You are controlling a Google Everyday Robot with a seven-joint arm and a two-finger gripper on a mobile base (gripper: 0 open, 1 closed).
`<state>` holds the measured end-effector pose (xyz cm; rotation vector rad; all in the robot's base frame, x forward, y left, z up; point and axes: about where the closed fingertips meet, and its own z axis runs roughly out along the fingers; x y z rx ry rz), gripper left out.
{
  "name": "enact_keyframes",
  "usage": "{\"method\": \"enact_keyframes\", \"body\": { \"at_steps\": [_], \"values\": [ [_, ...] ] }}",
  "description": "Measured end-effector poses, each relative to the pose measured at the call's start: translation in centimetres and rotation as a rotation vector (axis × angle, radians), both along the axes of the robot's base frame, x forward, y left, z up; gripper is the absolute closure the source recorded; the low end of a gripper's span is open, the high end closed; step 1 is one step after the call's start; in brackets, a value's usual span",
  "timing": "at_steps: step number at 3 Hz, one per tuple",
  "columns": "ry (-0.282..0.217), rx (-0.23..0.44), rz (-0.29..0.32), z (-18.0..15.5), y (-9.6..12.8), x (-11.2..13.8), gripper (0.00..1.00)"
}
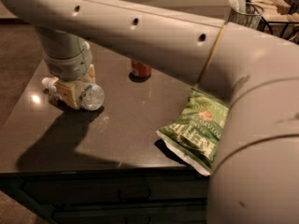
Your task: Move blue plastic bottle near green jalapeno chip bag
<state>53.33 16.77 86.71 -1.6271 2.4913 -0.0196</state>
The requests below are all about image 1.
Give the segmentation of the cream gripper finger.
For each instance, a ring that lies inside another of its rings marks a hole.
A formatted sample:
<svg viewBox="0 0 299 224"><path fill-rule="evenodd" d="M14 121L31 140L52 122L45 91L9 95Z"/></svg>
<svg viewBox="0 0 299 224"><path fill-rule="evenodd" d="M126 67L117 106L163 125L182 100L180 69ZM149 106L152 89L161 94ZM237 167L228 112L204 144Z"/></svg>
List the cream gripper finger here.
<svg viewBox="0 0 299 224"><path fill-rule="evenodd" d="M91 64L88 69L88 77L91 83L95 83L95 68L93 64Z"/></svg>
<svg viewBox="0 0 299 224"><path fill-rule="evenodd" d="M54 84L58 97L73 109L80 109L79 96L82 91L81 81L62 81L58 79Z"/></svg>

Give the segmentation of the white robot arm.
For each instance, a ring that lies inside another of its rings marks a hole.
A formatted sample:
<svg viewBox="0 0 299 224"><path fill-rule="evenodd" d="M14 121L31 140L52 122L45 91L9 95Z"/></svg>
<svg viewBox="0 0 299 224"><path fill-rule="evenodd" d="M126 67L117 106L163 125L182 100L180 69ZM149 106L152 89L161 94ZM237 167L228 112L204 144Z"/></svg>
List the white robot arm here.
<svg viewBox="0 0 299 224"><path fill-rule="evenodd" d="M250 28L120 0L2 0L36 26L50 72L75 81L88 43L227 102L207 224L299 224L299 46Z"/></svg>

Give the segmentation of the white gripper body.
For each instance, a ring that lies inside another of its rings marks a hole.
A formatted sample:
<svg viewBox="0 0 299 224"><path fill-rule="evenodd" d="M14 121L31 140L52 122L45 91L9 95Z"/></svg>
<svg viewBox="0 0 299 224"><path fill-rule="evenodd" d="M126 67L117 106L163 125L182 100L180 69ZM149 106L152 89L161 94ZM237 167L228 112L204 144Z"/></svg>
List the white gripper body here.
<svg viewBox="0 0 299 224"><path fill-rule="evenodd" d="M62 80L74 81L88 73L92 63L90 44L86 41L79 43L78 54L73 58L51 58L44 54L44 61L49 72Z"/></svg>

